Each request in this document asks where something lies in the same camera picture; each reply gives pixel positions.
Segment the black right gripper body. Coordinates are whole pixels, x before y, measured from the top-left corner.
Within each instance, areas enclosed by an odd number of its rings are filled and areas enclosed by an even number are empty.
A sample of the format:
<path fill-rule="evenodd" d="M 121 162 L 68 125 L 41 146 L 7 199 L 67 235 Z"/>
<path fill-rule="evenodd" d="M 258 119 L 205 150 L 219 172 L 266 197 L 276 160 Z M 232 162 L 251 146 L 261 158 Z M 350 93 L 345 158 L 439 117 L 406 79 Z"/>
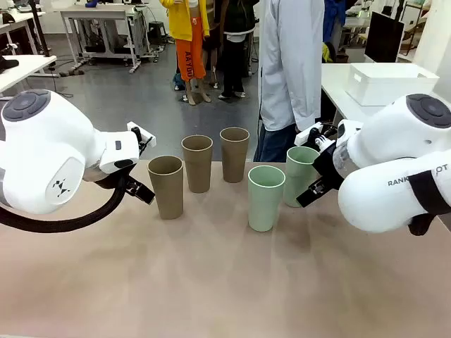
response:
<path fill-rule="evenodd" d="M 314 161 L 313 167 L 316 169 L 320 178 L 315 181 L 314 191 L 316 193 L 327 193 L 332 189 L 339 190 L 344 181 L 340 173 L 335 169 L 333 163 L 333 153 L 336 150 L 335 143 L 332 143 L 327 149 L 320 153 L 320 156 Z"/>

